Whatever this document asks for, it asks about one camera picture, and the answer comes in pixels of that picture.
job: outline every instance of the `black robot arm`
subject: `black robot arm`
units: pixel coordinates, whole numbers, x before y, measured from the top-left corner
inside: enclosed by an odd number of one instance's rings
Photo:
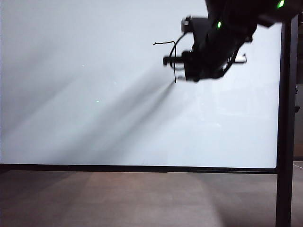
[[[302,8],[302,0],[205,0],[208,18],[187,17],[182,32],[193,33],[190,51],[163,58],[164,65],[183,63],[186,80],[217,79],[235,63],[240,47],[252,41],[257,25],[285,22]]]

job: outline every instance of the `black cable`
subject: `black cable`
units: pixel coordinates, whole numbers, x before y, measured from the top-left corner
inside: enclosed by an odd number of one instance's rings
[[[175,42],[175,45],[173,46],[173,48],[172,48],[171,51],[170,51],[169,57],[171,57],[172,52],[173,52],[174,49],[175,49],[175,53],[176,53],[176,51],[177,51],[177,44],[179,43],[179,41],[180,41],[185,35],[186,35],[186,33],[184,33],[183,35],[181,35],[181,36],[179,37],[179,39]],[[176,67],[174,67],[174,70],[176,70],[176,71],[182,71],[183,69],[184,69],[184,68],[176,68]]]
[[[174,43],[173,49],[175,48],[175,57],[176,57],[177,56],[177,47],[176,47],[176,42],[175,41],[162,42],[162,43],[154,43],[153,45],[156,45],[156,44],[170,44],[170,43]],[[174,75],[175,75],[175,83],[176,83],[177,82],[177,78],[176,78],[176,63],[175,62],[174,62]]]

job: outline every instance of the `white backdrop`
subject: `white backdrop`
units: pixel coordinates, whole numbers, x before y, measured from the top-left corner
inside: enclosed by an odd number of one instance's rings
[[[187,15],[204,1],[2,0],[1,162],[276,167],[281,25],[224,78],[174,84],[152,44]]]

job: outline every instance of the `gray floor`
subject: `gray floor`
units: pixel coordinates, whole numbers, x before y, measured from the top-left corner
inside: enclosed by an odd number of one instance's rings
[[[303,226],[295,162],[292,226]],[[273,227],[276,176],[9,171],[1,227]]]

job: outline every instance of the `black metal pole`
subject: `black metal pole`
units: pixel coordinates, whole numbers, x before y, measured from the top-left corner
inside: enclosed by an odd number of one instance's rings
[[[276,192],[276,227],[291,226],[292,180],[293,180],[293,150],[294,150],[294,114],[295,85],[297,73],[298,16],[282,26],[282,50],[280,101],[285,108],[279,128],[278,139],[282,140],[278,157],[278,175]]]

